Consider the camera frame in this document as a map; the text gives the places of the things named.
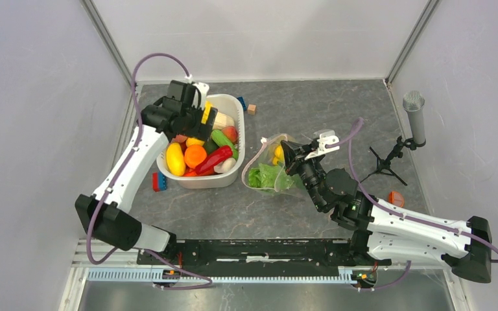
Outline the yellow banana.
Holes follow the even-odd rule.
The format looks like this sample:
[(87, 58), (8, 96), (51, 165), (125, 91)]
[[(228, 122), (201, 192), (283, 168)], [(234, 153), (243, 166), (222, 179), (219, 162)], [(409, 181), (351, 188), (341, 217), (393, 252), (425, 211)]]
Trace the yellow banana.
[(285, 162), (284, 153), (281, 145), (278, 145), (273, 152), (272, 164), (278, 166)]

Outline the small wooden cube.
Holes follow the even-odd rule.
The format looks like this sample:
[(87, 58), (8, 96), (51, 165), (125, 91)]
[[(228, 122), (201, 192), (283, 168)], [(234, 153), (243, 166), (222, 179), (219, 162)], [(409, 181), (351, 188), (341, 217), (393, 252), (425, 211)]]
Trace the small wooden cube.
[(256, 105), (254, 105), (254, 104), (249, 104), (249, 105), (247, 106), (247, 112), (248, 112), (248, 114), (250, 114), (250, 115), (255, 115), (255, 114), (256, 114), (256, 110), (257, 110), (257, 106), (256, 106)]

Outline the grey microphone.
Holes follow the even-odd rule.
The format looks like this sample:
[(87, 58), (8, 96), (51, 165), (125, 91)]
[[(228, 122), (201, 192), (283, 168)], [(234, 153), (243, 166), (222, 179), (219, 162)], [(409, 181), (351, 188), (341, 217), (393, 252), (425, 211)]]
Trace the grey microphone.
[(425, 99), (419, 91), (409, 91), (403, 96), (403, 109), (407, 113), (412, 140), (417, 147), (426, 143), (423, 108)]

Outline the light green bitter gourd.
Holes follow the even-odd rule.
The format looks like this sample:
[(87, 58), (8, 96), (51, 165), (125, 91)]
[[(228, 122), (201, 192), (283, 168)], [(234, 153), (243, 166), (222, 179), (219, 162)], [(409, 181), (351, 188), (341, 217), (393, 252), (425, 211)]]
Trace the light green bitter gourd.
[(213, 130), (211, 132), (211, 140), (219, 147), (229, 146), (232, 150), (232, 157), (235, 160), (239, 158), (239, 152), (235, 145), (223, 134), (221, 130)]

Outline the green napa cabbage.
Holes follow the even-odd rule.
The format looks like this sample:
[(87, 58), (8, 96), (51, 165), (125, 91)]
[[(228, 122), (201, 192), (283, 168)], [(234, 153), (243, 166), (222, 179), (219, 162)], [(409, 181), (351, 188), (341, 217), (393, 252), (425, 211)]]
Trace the green napa cabbage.
[(260, 163), (249, 170), (246, 181), (249, 187), (269, 193), (286, 193), (303, 189), (301, 179), (287, 175), (281, 165)]

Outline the yellow crinkled lettuce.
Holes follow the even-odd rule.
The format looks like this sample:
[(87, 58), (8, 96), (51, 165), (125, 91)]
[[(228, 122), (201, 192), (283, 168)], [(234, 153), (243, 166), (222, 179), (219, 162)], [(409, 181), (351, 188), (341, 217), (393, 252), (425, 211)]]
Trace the yellow crinkled lettuce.
[[(206, 101), (205, 106), (204, 106), (204, 112), (202, 116), (202, 124), (206, 124), (207, 121), (209, 120), (209, 116), (211, 113), (211, 110), (213, 109), (213, 106), (210, 101)], [(235, 126), (235, 121), (232, 117), (229, 115), (226, 115), (224, 113), (218, 112), (215, 116), (214, 123), (213, 123), (213, 129), (214, 130), (222, 130), (225, 127), (228, 126)]]

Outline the red pepper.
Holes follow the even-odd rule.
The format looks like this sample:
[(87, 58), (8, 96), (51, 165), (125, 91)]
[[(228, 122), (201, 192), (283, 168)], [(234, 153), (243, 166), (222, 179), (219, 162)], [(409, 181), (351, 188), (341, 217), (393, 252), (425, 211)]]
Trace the red pepper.
[(219, 147), (211, 155), (199, 164), (196, 168), (189, 168), (183, 177), (199, 177), (199, 176), (209, 176), (214, 174), (213, 167), (227, 158), (232, 157), (232, 150), (229, 146)]

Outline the orange bell pepper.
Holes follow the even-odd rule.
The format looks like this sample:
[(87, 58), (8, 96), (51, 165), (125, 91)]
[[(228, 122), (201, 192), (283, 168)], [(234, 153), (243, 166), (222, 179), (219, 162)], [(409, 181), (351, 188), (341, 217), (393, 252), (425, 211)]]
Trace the orange bell pepper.
[(203, 146), (194, 144), (188, 146), (184, 152), (184, 162), (189, 168), (196, 168), (207, 158), (207, 152)]

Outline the small yellow fruit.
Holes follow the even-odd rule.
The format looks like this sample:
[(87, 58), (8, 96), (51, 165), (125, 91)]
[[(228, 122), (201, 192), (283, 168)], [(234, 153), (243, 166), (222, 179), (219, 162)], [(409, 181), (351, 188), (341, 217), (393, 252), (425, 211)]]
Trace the small yellow fruit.
[(187, 140), (185, 141), (185, 144), (186, 144), (186, 147), (190, 147), (190, 146), (203, 146), (205, 144), (205, 141), (202, 141), (202, 140), (197, 139), (197, 138), (190, 137), (190, 138), (187, 138)]

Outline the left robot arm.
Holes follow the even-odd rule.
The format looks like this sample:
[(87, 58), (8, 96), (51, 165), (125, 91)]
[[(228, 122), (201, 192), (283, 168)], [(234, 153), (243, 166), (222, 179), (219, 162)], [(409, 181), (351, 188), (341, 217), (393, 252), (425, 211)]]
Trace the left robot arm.
[(141, 122), (108, 177), (93, 194), (81, 194), (75, 201), (89, 239), (123, 251), (153, 250), (162, 264), (177, 258), (178, 247), (170, 242), (172, 233), (143, 224), (130, 210), (145, 174), (172, 139), (177, 135), (209, 139), (217, 109), (207, 105), (208, 91), (209, 85), (202, 82), (173, 80), (165, 96), (142, 109)]

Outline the clear zip top bag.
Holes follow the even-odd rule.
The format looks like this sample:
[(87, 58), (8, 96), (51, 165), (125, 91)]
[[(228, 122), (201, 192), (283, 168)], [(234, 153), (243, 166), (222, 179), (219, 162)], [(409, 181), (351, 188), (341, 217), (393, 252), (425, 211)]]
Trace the clear zip top bag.
[(294, 142), (295, 139), (286, 133), (261, 139), (261, 148), (243, 168), (242, 183), (262, 194), (304, 198), (307, 192), (300, 177), (290, 176), (285, 171), (282, 141)]

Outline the lower reddish peach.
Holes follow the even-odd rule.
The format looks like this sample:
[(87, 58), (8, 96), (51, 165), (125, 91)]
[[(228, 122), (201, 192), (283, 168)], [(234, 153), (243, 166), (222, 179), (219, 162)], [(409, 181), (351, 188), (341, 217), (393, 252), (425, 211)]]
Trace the lower reddish peach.
[(176, 137), (174, 137), (174, 138), (172, 139), (172, 141), (171, 141), (171, 142), (172, 142), (172, 143), (179, 143), (179, 144), (182, 144), (182, 143), (185, 143), (187, 139), (188, 139), (188, 137), (187, 137), (187, 136), (178, 134)]

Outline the yellow lemon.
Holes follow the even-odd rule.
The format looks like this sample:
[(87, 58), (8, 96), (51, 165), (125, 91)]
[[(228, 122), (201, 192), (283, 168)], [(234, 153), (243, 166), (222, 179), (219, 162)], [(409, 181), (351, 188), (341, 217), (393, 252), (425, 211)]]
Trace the yellow lemon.
[(171, 143), (167, 147), (165, 160), (171, 174), (175, 176), (183, 176), (185, 174), (186, 164), (180, 143)]

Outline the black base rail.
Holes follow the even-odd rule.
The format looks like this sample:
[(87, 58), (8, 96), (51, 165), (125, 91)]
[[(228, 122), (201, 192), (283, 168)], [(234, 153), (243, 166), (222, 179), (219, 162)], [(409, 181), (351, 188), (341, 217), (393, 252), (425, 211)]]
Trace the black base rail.
[(389, 266), (347, 238), (177, 240), (161, 257), (206, 277), (329, 277), (339, 267)]

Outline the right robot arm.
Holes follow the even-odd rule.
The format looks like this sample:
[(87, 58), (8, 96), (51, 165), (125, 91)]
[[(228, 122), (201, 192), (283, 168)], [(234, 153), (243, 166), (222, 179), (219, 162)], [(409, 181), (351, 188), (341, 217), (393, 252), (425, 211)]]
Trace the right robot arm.
[(467, 281), (492, 281), (487, 219), (448, 220), (397, 207), (366, 196), (343, 168), (326, 172), (320, 163), (323, 157), (311, 157), (316, 143), (282, 141), (280, 148), (287, 175), (300, 177), (316, 210), (353, 231), (348, 254), (354, 263), (371, 259), (438, 263)]

